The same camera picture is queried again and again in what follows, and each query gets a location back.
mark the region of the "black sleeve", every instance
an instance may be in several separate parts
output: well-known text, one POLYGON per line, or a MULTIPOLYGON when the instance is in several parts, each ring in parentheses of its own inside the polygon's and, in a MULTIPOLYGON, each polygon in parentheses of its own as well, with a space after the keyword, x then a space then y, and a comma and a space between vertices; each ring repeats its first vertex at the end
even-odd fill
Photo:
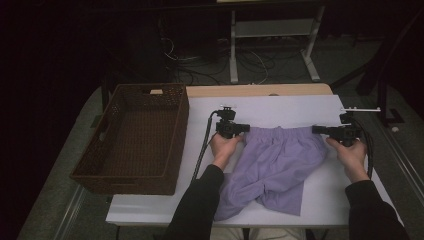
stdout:
POLYGON ((209 239, 223 181, 222 170, 209 165, 202 177, 193 181, 184 193, 163 240, 209 239))
POLYGON ((346 188, 350 203, 349 239, 409 239, 396 211, 384 202, 374 182, 365 180, 346 188))

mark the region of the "gray floor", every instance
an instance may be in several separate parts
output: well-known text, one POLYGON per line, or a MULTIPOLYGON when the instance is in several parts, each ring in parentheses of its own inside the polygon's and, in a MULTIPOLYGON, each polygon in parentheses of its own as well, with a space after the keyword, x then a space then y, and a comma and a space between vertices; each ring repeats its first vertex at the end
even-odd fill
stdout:
MULTIPOLYGON (((352 42, 350 37, 317 41, 312 59, 322 82, 331 84, 366 63, 379 46, 379 42, 360 42, 353 47, 352 42)), ((304 44, 305 39, 291 38, 240 42, 239 84, 310 83, 299 54, 304 44)), ((190 75, 182 70, 176 73, 176 81, 193 85, 229 84, 227 59, 224 56, 216 63, 201 62, 198 59, 184 60, 182 66, 209 76, 190 75)), ((340 96, 345 107, 376 107, 375 92, 360 97, 354 91, 360 77, 335 89, 334 93, 340 96)), ((411 239, 424 239, 423 200, 414 185, 414 181, 418 181, 419 185, 420 179, 411 178, 408 173, 415 170, 418 176, 424 174, 424 161, 421 160, 423 120, 396 90, 389 88, 388 96, 388 107, 396 109, 405 123, 391 124, 385 128, 373 114, 359 113, 357 117, 374 139, 375 169, 411 239), (399 131, 392 132, 391 127, 397 127, 399 131), (410 162, 411 165, 405 166, 404 162, 410 162)), ((95 117, 100 114, 101 96, 97 90, 82 109, 19 239, 115 239, 116 226, 105 222, 109 207, 107 197, 83 190, 68 177, 94 131, 92 123, 95 117)), ((162 231, 160 227, 123 227, 119 239, 153 239, 153 234, 162 231)), ((322 229, 314 231, 317 238, 323 234, 322 229)), ((326 239, 348 239, 347 230, 332 229, 326 239)))

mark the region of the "white cable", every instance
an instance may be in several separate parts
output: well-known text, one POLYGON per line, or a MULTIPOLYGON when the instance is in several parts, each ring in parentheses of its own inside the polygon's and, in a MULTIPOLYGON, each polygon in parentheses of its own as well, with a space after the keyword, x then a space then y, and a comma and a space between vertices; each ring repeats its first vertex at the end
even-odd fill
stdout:
POLYGON ((173 58, 173 57, 169 56, 167 53, 163 53, 163 54, 165 54, 168 58, 170 58, 170 59, 172 59, 172 60, 174 60, 174 61, 178 61, 178 59, 177 59, 177 58, 173 58))
POLYGON ((189 61, 189 60, 194 60, 194 59, 198 59, 201 58, 200 56, 196 56, 196 57, 189 57, 189 58, 178 58, 178 61, 189 61))
POLYGON ((169 38, 162 38, 162 40, 167 40, 167 41, 171 42, 171 51, 169 51, 169 53, 165 53, 165 55, 171 54, 174 51, 174 42, 169 38))
POLYGON ((249 50, 249 49, 246 49, 246 50, 247 50, 247 51, 249 51, 249 52, 251 52, 253 55, 255 55, 255 56, 259 59, 259 61, 261 62, 262 66, 264 67, 264 70, 265 70, 265 74, 266 74, 266 75, 265 75, 265 78, 257 84, 257 85, 260 85, 260 84, 264 83, 266 80, 268 80, 268 76, 269 76, 269 74, 268 74, 268 69, 266 68, 266 66, 265 66, 264 62, 263 62, 263 61, 262 61, 262 59, 258 56, 258 54, 254 53, 253 51, 251 51, 251 50, 249 50))

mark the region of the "white tabletop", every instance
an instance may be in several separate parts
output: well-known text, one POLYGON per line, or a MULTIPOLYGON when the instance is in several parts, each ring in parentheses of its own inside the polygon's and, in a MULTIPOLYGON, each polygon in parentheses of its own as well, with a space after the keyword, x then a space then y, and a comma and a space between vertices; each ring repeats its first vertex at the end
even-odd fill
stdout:
MULTIPOLYGON (((250 124, 252 127, 295 128, 311 125, 339 126, 339 115, 344 113, 337 95, 312 96, 268 96, 268 97, 209 97, 190 98, 190 114, 187 135, 176 192, 173 196, 158 195, 115 195, 106 221, 116 225, 167 225, 187 189, 193 176, 203 138, 207 119, 221 104, 236 106, 235 122, 250 124)), ((211 133, 215 130, 214 116, 211 133)), ((252 201, 243 211, 225 221, 215 222, 215 226, 231 227, 339 227, 348 225, 349 203, 344 189, 349 180, 343 167, 336 158, 336 152, 328 147, 329 153, 324 163, 305 181, 300 216, 279 213, 265 209, 252 201)), ((226 172, 232 170, 243 144, 239 144, 226 172)), ((204 154, 198 176, 212 161, 208 148, 204 154)), ((373 179, 383 200, 392 204, 378 174, 373 179)))

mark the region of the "purple shorts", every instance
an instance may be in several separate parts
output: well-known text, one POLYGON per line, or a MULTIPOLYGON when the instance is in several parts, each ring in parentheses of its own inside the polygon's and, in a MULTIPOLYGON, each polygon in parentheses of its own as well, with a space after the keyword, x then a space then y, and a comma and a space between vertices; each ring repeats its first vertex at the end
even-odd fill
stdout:
POLYGON ((215 221, 235 216, 256 200, 268 209, 300 215, 304 180, 327 147, 312 127, 251 127, 234 171, 225 174, 215 221))

